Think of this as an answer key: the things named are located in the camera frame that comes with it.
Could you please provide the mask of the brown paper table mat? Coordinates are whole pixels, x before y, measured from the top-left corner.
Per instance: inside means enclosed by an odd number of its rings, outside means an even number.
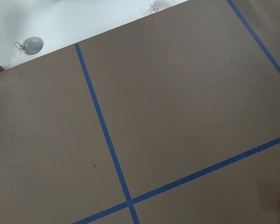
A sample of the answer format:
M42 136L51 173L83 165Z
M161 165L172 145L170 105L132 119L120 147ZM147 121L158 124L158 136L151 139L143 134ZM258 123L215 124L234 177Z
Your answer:
M1 72L0 224L280 224L280 0L189 0Z

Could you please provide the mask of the clear plastic bag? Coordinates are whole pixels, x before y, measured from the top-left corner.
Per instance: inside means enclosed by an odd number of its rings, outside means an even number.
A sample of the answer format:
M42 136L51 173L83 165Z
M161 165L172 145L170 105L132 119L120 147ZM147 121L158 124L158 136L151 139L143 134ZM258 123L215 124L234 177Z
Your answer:
M176 0L148 0L140 7L140 13L146 16L177 5L178 3Z

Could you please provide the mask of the round metal disc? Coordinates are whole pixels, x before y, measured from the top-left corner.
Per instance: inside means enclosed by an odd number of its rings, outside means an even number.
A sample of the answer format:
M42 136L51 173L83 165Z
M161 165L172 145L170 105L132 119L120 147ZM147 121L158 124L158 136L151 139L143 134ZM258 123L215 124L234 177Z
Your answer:
M26 55L35 55L42 50L44 41L40 37L30 37L23 43L15 42L14 45L17 49L23 50Z

